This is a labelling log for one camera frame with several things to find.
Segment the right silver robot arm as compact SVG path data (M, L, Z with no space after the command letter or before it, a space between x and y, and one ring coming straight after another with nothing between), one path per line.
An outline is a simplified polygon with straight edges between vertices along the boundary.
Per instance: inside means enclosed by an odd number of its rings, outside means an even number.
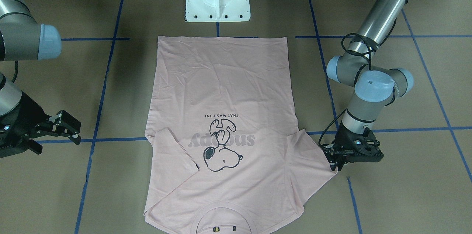
M46 60L61 54L61 36L49 24L39 24L23 0L0 0L1 61ZM35 138L66 137L81 142L81 122L67 111L47 115L42 107L1 74L0 156L30 150L42 153Z

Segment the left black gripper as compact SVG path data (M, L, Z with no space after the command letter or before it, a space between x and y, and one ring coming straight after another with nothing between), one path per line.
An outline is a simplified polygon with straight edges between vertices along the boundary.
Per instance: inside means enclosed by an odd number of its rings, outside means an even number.
M322 146L322 151L330 160L332 171L341 171L346 163L377 163L384 154L379 149L380 142L370 128L366 127L358 134L353 133L342 123L333 141L333 147Z

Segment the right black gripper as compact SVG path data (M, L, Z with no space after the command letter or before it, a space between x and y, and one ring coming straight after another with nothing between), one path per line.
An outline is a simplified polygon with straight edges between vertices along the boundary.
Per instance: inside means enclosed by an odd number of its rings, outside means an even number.
M52 126L37 126L49 120ZM54 116L44 110L26 93L22 93L19 104L9 113L1 116L0 157L7 157L30 150L42 153L42 145L30 138L52 136L66 137L76 145L81 143L79 135L81 122L67 111L59 111Z

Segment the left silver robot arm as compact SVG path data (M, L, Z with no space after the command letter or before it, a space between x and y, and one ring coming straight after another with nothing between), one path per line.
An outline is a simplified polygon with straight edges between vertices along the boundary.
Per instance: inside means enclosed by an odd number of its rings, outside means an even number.
M414 86L410 71L385 69L373 57L386 42L409 0L376 0L358 31L341 40L343 53L326 65L327 77L353 87L346 109L337 117L334 140L321 145L330 168L340 171L348 163L377 163L384 154L373 133L382 109L408 94Z

